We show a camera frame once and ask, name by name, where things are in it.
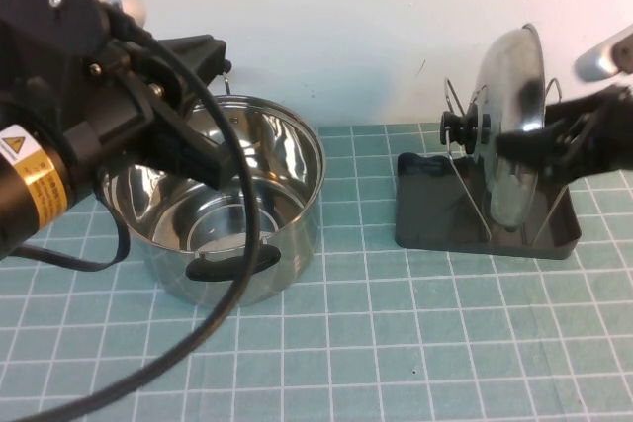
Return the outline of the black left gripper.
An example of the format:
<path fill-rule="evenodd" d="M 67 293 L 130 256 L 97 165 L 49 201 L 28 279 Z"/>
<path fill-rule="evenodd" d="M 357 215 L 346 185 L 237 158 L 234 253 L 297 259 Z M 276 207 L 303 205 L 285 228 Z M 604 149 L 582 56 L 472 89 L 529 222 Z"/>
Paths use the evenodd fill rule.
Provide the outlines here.
<path fill-rule="evenodd" d="M 226 42 L 212 35 L 168 39 L 162 45 L 206 86 L 232 70 Z M 158 53 L 112 41 L 86 65 L 101 67 L 102 75 L 85 79 L 78 123 L 64 129 L 64 158 L 74 181 L 102 181 L 137 164 L 214 190 L 232 180 L 226 143 L 186 123 L 195 93 Z"/>

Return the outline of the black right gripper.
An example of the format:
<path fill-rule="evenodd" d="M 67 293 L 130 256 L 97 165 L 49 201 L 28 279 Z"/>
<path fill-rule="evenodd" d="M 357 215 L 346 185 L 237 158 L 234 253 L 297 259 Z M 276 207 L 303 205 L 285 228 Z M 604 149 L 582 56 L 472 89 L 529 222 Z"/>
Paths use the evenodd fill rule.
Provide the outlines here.
<path fill-rule="evenodd" d="M 549 104 L 541 128 L 501 132 L 497 155 L 526 166 L 553 166 L 556 181 L 632 168 L 632 89 L 611 85 Z"/>

